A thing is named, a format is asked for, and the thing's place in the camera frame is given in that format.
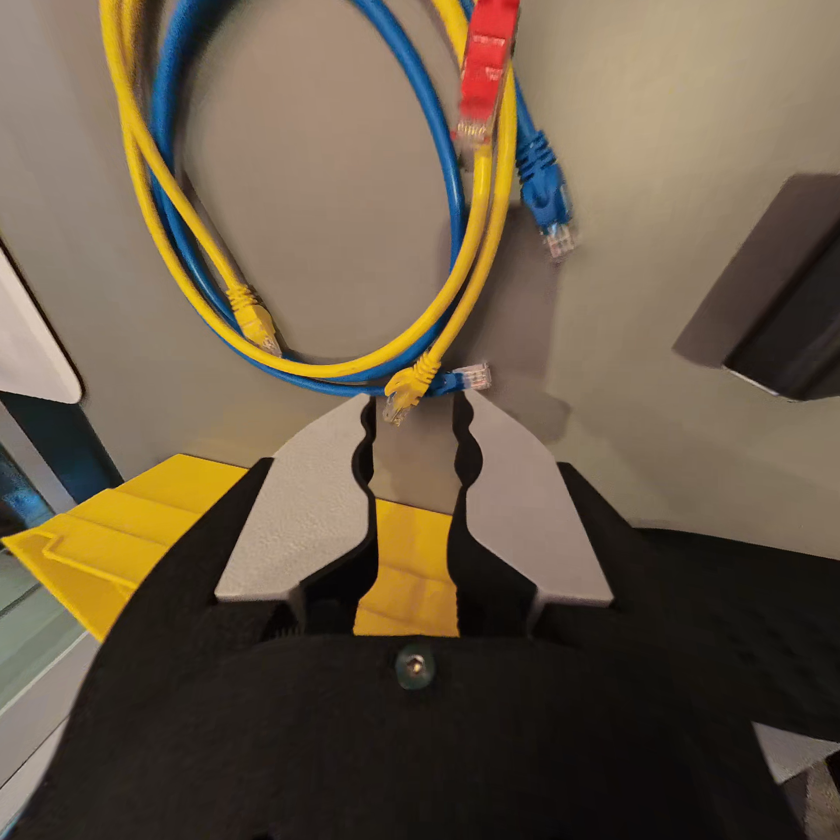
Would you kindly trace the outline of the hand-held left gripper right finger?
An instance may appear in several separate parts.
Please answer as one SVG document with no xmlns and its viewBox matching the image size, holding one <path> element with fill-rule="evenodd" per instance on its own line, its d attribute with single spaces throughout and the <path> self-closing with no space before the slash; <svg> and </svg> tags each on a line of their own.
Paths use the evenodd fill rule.
<svg viewBox="0 0 840 840">
<path fill-rule="evenodd" d="M 550 451 L 477 392 L 453 406 L 460 489 L 448 574 L 460 634 L 530 634 L 555 606 L 614 594 Z"/>
</svg>

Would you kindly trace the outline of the dark blue frame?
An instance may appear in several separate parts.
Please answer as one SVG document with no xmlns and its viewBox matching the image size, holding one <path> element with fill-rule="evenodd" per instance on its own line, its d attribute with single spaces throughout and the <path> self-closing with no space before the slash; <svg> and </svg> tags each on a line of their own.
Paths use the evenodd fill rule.
<svg viewBox="0 0 840 840">
<path fill-rule="evenodd" d="M 123 483 L 78 404 L 2 392 L 2 536 Z"/>
</svg>

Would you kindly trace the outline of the black network switch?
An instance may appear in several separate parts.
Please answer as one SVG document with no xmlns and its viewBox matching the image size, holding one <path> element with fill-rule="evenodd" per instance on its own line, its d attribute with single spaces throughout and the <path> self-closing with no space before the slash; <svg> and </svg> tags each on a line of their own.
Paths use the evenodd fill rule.
<svg viewBox="0 0 840 840">
<path fill-rule="evenodd" d="M 773 396 L 839 396 L 839 176 L 782 185 L 673 345 Z"/>
</svg>

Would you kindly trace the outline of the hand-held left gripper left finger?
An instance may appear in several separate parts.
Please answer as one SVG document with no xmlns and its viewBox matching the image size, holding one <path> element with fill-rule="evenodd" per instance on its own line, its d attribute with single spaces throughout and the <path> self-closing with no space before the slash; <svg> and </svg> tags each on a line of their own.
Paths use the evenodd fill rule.
<svg viewBox="0 0 840 840">
<path fill-rule="evenodd" d="M 376 403 L 358 395 L 271 458 L 216 584 L 220 602 L 279 602 L 305 632 L 352 632 L 379 570 Z"/>
</svg>

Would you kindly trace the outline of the yellow plastic bin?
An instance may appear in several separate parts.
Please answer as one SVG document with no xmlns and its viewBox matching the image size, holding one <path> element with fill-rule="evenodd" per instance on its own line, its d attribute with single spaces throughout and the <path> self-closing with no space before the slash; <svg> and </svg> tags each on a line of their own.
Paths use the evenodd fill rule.
<svg viewBox="0 0 840 840">
<path fill-rule="evenodd" d="M 3 545 L 101 642 L 165 552 L 245 472 L 175 455 Z M 360 600 L 354 634 L 456 637 L 451 517 L 384 499 L 375 505 L 379 572 Z"/>
</svg>

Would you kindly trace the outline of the white rounded board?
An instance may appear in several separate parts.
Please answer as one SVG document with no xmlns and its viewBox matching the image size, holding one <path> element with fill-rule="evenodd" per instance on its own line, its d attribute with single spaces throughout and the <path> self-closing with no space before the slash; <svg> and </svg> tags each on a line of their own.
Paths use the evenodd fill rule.
<svg viewBox="0 0 840 840">
<path fill-rule="evenodd" d="M 11 260 L 1 253 L 1 390 L 77 404 L 82 386 Z"/>
</svg>

